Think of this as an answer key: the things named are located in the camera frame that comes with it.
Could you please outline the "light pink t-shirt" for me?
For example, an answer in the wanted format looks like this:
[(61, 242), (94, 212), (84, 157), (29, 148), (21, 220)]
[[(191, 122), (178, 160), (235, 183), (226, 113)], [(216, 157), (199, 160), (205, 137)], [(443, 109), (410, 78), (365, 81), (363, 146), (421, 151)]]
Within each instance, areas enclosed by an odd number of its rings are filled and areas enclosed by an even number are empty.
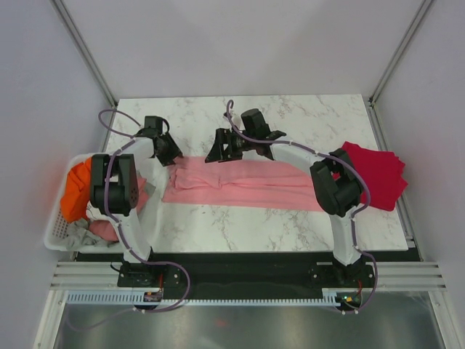
[(188, 156), (169, 167), (163, 202), (321, 212), (310, 176), (279, 161), (206, 163)]

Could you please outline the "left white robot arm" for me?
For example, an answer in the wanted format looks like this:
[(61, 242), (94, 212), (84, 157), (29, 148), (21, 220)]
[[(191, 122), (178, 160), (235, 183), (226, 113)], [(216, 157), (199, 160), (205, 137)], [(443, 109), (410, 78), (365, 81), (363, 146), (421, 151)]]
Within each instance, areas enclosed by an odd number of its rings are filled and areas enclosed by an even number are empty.
[(163, 288), (169, 265), (149, 261), (152, 247), (142, 232), (137, 214), (140, 199), (137, 165), (158, 159), (164, 167), (174, 165), (182, 152), (169, 134), (168, 121), (146, 116), (142, 128), (112, 154), (92, 156), (89, 197), (92, 212), (111, 224), (124, 248), (119, 268), (119, 287)]

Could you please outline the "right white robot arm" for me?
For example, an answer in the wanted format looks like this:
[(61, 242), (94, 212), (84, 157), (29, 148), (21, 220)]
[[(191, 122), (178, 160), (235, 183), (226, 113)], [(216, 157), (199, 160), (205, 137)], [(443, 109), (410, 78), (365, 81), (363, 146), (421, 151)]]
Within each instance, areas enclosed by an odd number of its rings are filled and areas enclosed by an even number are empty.
[(257, 108), (243, 112), (240, 118), (244, 130), (231, 124), (215, 131), (205, 162), (238, 161), (245, 152), (254, 151), (302, 170), (311, 178), (317, 203), (330, 218), (334, 281), (341, 286), (365, 279), (375, 281), (376, 269), (366, 265), (373, 258), (358, 246), (355, 225), (356, 214), (367, 208), (360, 198), (370, 192), (348, 153), (341, 148), (321, 153), (296, 143), (285, 132), (272, 131)]

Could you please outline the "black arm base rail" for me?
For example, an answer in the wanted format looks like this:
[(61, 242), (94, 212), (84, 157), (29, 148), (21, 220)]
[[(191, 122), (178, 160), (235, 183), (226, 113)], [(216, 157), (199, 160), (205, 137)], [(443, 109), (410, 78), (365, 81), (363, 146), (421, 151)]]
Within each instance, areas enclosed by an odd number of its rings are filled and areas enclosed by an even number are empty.
[(169, 265), (163, 276), (168, 298), (304, 298), (323, 289), (368, 290), (375, 281), (339, 284), (329, 252), (153, 253)]

